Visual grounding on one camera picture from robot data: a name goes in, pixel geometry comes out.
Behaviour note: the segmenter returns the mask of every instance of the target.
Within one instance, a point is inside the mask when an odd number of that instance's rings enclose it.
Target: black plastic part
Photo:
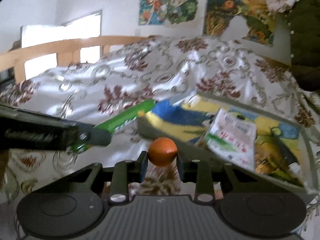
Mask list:
[[[109,194],[110,204],[120,204],[129,201],[127,163],[124,161],[116,163],[114,167]],[[124,195],[125,199],[120,202],[113,202],[112,197],[117,194]]]
[[[215,165],[212,166],[212,162],[214,160],[210,160],[207,162],[206,160],[203,160],[199,158],[201,162],[209,163],[212,178],[213,181],[222,181],[223,180],[223,169],[222,165],[218,163],[218,161],[215,161]],[[196,163],[192,162],[192,159],[190,159],[190,156],[186,156],[185,154],[178,153],[177,155],[177,170],[180,176],[180,179],[182,182],[193,182],[196,183],[196,177],[197,177],[197,165]]]
[[[102,165],[95,163],[24,197],[17,207],[24,232],[44,239],[66,238],[92,227],[105,210],[94,192],[103,190],[101,172]]]
[[[132,182],[141,183],[144,180],[148,168],[148,154],[146,151],[141,152],[137,161],[122,161],[116,163],[113,169],[113,176],[110,185],[109,203],[123,204],[129,201],[128,184]],[[124,195],[121,201],[113,201],[115,195]]]
[[[66,150],[76,144],[107,146],[112,135],[93,125],[0,104],[0,149]]]
[[[259,238],[287,236],[307,214],[304,202],[293,193],[228,193],[220,208],[233,228]]]
[[[197,179],[196,179],[196,191],[195,202],[201,205],[213,205],[215,201],[212,173],[210,165],[206,162],[196,162],[197,165]],[[201,196],[211,196],[207,201],[201,201]]]

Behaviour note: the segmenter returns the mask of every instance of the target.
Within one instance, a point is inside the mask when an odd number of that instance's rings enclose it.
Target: colorful painting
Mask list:
[[[140,0],[139,25],[164,25],[166,0]]]
[[[204,34],[221,36],[230,20],[241,13],[242,0],[208,0]]]
[[[244,39],[272,46],[275,23],[265,0],[242,0],[242,16],[247,20],[249,32]]]
[[[272,46],[274,21],[265,0],[208,0],[204,34],[221,36],[235,15],[247,20],[246,40]]]
[[[189,22],[195,19],[198,0],[168,0],[166,18],[171,24]]]

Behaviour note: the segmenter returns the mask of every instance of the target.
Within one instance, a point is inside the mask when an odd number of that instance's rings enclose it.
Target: floral bedspread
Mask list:
[[[162,100],[195,88],[302,124],[320,167],[319,95],[301,90],[286,69],[269,65],[239,41],[209,36],[150,38],[112,52],[95,64],[47,70],[2,93],[0,101],[99,124],[146,98]],[[94,162],[108,167],[136,159],[149,144],[132,123],[117,132],[108,147],[93,147],[81,155],[12,149],[5,190],[0,193],[0,239],[23,236],[15,209],[26,194]],[[181,183],[174,164],[166,168],[150,165],[146,180],[130,185],[132,195],[192,194],[194,190],[193,183]],[[304,239],[318,240],[319,196],[308,206],[308,219],[300,233]]]

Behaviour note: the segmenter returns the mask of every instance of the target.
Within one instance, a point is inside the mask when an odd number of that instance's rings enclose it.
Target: dark green jacket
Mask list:
[[[320,0],[300,0],[287,14],[292,74],[304,90],[320,89]]]

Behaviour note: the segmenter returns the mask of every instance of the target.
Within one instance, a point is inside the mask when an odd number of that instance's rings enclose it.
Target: wooden bed frame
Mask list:
[[[110,46],[112,45],[127,45],[142,41],[146,38],[147,37],[137,36],[99,36],[88,39],[55,41],[28,48],[16,49],[0,54],[0,71],[13,67],[16,83],[19,83],[26,80],[25,62],[33,58],[56,53],[58,66],[69,66],[71,62],[80,62],[81,48],[102,46],[102,54],[105,55],[110,52]],[[281,62],[267,57],[264,58],[272,66],[290,69],[288,65]]]

